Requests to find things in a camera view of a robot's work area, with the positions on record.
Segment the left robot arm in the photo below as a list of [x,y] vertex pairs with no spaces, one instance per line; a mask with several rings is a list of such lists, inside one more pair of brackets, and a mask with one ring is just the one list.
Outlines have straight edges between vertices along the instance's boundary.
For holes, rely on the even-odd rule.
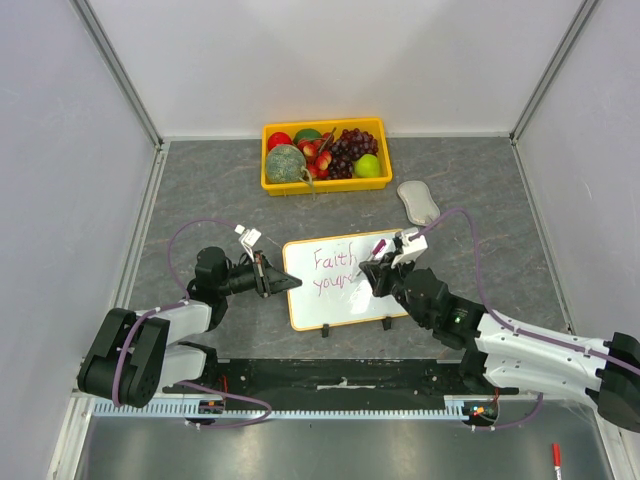
[[234,264],[221,248],[207,247],[197,254],[184,299],[148,311],[108,311],[81,364],[77,387],[117,407],[136,408],[183,380],[198,393],[211,392],[220,378],[218,367],[208,362],[212,354],[186,339],[216,329],[232,295],[254,291],[268,298],[302,285],[260,251],[245,253]]

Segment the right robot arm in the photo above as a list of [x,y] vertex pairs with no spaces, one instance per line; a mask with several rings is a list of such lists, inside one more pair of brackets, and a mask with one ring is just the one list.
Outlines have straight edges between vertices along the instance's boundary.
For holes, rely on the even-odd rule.
[[359,265],[376,297],[390,297],[443,345],[464,353],[467,392],[510,389],[573,400],[621,429],[639,430],[639,342],[575,336],[514,320],[450,292],[431,269],[391,255]]

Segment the yellow framed whiteboard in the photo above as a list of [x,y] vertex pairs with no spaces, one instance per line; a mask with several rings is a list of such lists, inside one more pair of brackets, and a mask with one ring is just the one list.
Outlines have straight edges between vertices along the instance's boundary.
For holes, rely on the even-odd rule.
[[359,264],[380,241],[376,259],[393,249],[393,230],[293,241],[283,247],[285,272],[302,281],[287,292],[290,324],[296,331],[402,317],[390,296],[377,298]]

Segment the white marker with magenta cap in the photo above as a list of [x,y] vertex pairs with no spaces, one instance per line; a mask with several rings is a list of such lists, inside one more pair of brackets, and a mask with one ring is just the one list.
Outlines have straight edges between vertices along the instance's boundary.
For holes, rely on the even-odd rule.
[[[380,239],[377,244],[370,251],[369,255],[365,258],[365,262],[370,262],[374,260],[380,260],[382,256],[386,253],[389,242],[387,239]],[[360,266],[356,268],[355,274],[353,276],[353,280],[356,280],[363,273]]]

